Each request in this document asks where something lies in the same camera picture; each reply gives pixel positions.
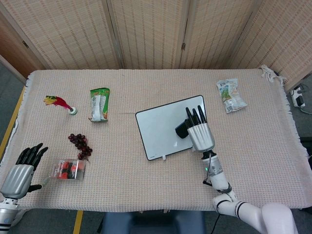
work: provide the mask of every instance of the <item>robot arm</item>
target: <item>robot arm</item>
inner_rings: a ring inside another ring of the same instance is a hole
[[[18,213],[18,199],[24,197],[27,192],[41,189],[44,185],[30,185],[41,157],[48,150],[48,147],[45,147],[39,151],[42,145],[43,144],[40,143],[31,149],[27,148],[23,150],[16,165],[10,169],[6,176],[1,188],[1,193],[5,199],[0,203],[0,234],[5,234],[9,231],[11,224]]]
[[[269,203],[260,209],[238,200],[225,177],[218,156],[212,151],[215,140],[200,106],[198,111],[200,119],[196,109],[193,109],[192,115],[186,108],[188,119],[184,123],[192,140],[193,149],[203,153],[202,161],[207,171],[203,183],[221,193],[213,199],[215,211],[221,215],[235,216],[262,234],[297,234],[292,212],[287,206]]]

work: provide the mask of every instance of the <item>floor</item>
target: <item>floor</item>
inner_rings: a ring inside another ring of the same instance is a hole
[[[19,99],[23,84],[18,81],[9,71],[0,64],[0,141],[6,131],[7,125],[15,105]],[[306,102],[306,109],[312,112],[312,77],[303,81],[311,88],[311,91],[304,92],[303,98]],[[301,137],[312,137],[312,115],[307,115],[291,105],[292,116],[296,122],[298,133]],[[297,209],[292,210],[299,233],[312,233],[312,214]],[[73,210],[46,210],[33,209],[28,211],[23,219],[10,230],[11,234],[24,233],[45,233],[45,234],[70,234],[74,230],[77,211]],[[96,234],[98,226],[104,217],[101,212],[83,212],[80,228],[81,234]],[[206,212],[207,232],[210,233],[215,223],[217,214]],[[214,234],[255,234],[253,228],[230,216],[221,216]]]

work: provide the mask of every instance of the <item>woven tablecloth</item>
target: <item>woven tablecloth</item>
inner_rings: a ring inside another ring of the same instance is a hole
[[[286,95],[279,81],[271,83],[261,74],[260,69],[35,71],[1,163],[0,182],[21,150],[40,142],[49,150],[33,184],[42,181],[55,159],[77,158],[78,150],[67,137],[82,133],[93,148],[84,180],[51,180],[21,199],[22,206],[108,212],[212,210],[218,193],[202,184],[206,173],[201,154],[186,150],[165,161],[148,161],[135,118],[138,111],[203,95],[214,151],[238,198],[256,206],[311,206],[312,172]],[[238,78],[248,107],[226,114],[216,83],[229,78]],[[88,120],[90,90],[101,87],[111,90],[109,121],[93,123]],[[64,98],[78,113],[71,116],[61,107],[45,106],[46,95]]]

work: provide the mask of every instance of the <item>whiteboard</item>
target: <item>whiteboard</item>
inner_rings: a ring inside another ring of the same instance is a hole
[[[187,118],[186,107],[192,112],[192,109],[197,110],[199,105],[206,115],[202,95],[136,113],[136,121],[148,160],[165,158],[167,155],[192,147],[190,137],[181,139],[176,134],[175,128]]]

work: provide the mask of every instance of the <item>woven screen panel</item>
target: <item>woven screen panel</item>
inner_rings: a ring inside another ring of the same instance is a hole
[[[252,0],[198,0],[181,68],[223,68],[251,14]]]
[[[265,0],[247,30],[231,68],[266,64],[285,76],[286,84],[312,70],[311,0]]]
[[[117,69],[101,0],[0,0],[52,69]]]
[[[174,68],[183,2],[111,0],[125,68]]]

